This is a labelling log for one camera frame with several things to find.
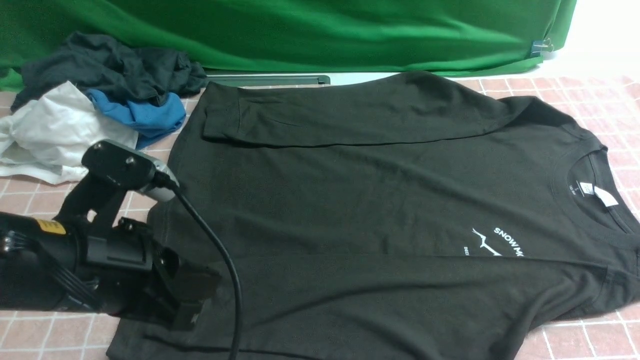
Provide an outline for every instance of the green fabric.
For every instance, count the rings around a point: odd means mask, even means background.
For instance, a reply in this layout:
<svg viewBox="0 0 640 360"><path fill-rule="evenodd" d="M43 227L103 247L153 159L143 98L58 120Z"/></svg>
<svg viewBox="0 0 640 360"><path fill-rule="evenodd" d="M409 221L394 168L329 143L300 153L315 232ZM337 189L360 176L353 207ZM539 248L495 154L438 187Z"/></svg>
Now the green fabric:
<svg viewBox="0 0 640 360"><path fill-rule="evenodd" d="M0 68L69 33L187 51L204 67L260 72L523 72L535 40L564 45L576 0L0 1Z"/></svg>

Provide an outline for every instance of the clothing tag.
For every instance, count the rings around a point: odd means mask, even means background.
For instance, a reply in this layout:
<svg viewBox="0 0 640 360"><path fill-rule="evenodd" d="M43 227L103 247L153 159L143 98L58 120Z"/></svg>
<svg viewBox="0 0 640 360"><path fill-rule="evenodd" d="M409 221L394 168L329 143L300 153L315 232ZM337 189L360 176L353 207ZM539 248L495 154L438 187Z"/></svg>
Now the clothing tag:
<svg viewBox="0 0 640 360"><path fill-rule="evenodd" d="M593 184L589 184L589 183L580 183L580 188L582 188L582 192L583 193L587 193L589 195L594 195L595 193L593 192Z"/></svg>
<svg viewBox="0 0 640 360"><path fill-rule="evenodd" d="M600 200L602 200L602 203L604 204L604 206L609 207L609 206L618 205L618 201L616 200L616 198L614 198L613 195L611 195L609 192L597 186L594 186L593 188L595 189L596 196L599 197Z"/></svg>

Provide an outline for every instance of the black t-shirt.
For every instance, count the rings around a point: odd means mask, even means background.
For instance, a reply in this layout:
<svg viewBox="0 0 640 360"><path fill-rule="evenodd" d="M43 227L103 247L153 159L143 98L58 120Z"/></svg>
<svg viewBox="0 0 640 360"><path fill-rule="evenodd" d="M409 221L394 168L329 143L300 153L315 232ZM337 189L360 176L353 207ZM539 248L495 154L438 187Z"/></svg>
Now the black t-shirt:
<svg viewBox="0 0 640 360"><path fill-rule="evenodd" d="M640 225L606 148L535 97L494 100L427 72L211 83L169 165L238 266L240 359L512 359L531 329L640 290ZM150 223L227 274L178 202ZM122 321L108 355L226 358L225 277L195 331Z"/></svg>

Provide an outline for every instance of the blue cloth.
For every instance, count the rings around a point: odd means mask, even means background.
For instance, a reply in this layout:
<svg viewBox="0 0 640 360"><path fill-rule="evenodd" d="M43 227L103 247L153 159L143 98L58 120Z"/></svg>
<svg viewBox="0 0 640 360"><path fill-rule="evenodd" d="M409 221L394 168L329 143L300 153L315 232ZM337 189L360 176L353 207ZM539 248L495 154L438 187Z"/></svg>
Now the blue cloth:
<svg viewBox="0 0 640 360"><path fill-rule="evenodd" d="M187 116L180 97L169 93L162 106L148 102L127 101L126 105L111 102L100 90L87 90L93 105L103 114L140 133L136 149L145 148L178 130Z"/></svg>

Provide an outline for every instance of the black power cord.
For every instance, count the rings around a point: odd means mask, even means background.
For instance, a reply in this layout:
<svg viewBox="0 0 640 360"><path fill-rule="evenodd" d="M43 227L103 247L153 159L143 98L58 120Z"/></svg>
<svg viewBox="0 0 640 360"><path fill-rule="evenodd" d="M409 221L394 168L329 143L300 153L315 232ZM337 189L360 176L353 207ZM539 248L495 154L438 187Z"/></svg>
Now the black power cord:
<svg viewBox="0 0 640 360"><path fill-rule="evenodd" d="M231 348L229 349L228 359L236 360L236 357L240 350L240 338L242 336L243 298L242 298L242 287L240 286L240 277L238 276L238 272L236 270L236 266L234 265L233 260L231 260L231 255L229 254L229 251L227 251L227 248L225 248L224 244L222 244L222 241L220 240L218 235L216 235L216 233L213 232L213 230L209 227L207 222L200 216L200 214L198 214L198 212L193 207L189 199L187 199L184 196L178 184L175 181L171 180L171 177L168 174L165 174L164 172L160 172L160 171L156 172L154 176L154 183L156 184L156 186L167 188L174 192L175 197L178 198L178 200L182 203L182 205L187 210L187 212L194 218L194 220L196 220L198 225L200 225L202 230L204 230L204 232L207 234L209 239L211 239L211 241L213 242L213 245L216 246L217 250L222 255L222 259L224 260L229 270L229 274L231 276L231 282L234 287L234 297L236 298L236 305L235 305L236 317L235 317L235 324L234 324L234 337L231 341Z"/></svg>

